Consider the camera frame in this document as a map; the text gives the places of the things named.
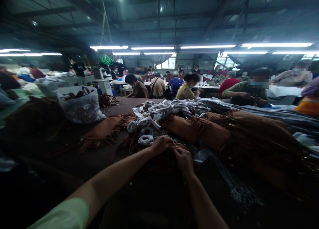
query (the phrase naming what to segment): ceiling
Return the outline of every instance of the ceiling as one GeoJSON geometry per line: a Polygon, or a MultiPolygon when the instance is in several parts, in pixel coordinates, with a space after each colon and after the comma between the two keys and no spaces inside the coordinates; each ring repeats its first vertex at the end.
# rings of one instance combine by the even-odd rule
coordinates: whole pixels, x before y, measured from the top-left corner
{"type": "Polygon", "coordinates": [[[108,20],[102,37],[102,0],[4,0],[1,44],[4,48],[71,51],[100,43],[177,45],[319,40],[319,0],[103,1],[108,20]]]}

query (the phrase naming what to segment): red shirt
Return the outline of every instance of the red shirt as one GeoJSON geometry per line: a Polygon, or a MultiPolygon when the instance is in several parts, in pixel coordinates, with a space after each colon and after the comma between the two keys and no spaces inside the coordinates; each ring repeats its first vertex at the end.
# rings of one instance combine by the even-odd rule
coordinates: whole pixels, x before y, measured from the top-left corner
{"type": "Polygon", "coordinates": [[[234,86],[235,84],[239,83],[239,80],[236,78],[229,78],[225,80],[225,82],[220,86],[219,91],[220,95],[222,92],[224,92],[226,89],[229,89],[230,87],[234,86]]]}

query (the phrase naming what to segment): blue shirt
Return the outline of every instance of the blue shirt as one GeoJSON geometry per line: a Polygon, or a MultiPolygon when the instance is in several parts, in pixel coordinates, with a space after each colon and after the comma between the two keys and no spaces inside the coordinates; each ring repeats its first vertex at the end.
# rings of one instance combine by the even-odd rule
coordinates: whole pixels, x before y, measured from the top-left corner
{"type": "Polygon", "coordinates": [[[184,81],[182,79],[172,78],[169,82],[169,85],[172,87],[170,94],[176,96],[179,87],[181,87],[183,83],[184,81]]]}

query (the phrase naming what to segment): stool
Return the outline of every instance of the stool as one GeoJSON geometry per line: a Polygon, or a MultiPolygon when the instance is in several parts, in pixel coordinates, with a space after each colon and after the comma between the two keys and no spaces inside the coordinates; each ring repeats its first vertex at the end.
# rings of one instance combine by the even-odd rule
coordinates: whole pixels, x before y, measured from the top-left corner
{"type": "Polygon", "coordinates": [[[132,89],[121,89],[121,97],[126,97],[128,94],[130,94],[132,89]]]}

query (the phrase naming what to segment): green hose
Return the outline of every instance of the green hose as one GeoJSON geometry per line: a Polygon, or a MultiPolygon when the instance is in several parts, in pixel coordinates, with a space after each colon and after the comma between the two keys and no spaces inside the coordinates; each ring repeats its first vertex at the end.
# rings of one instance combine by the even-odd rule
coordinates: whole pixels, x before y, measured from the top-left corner
{"type": "Polygon", "coordinates": [[[113,64],[113,60],[110,57],[108,57],[107,55],[102,55],[100,59],[104,64],[108,64],[108,65],[113,64]]]}

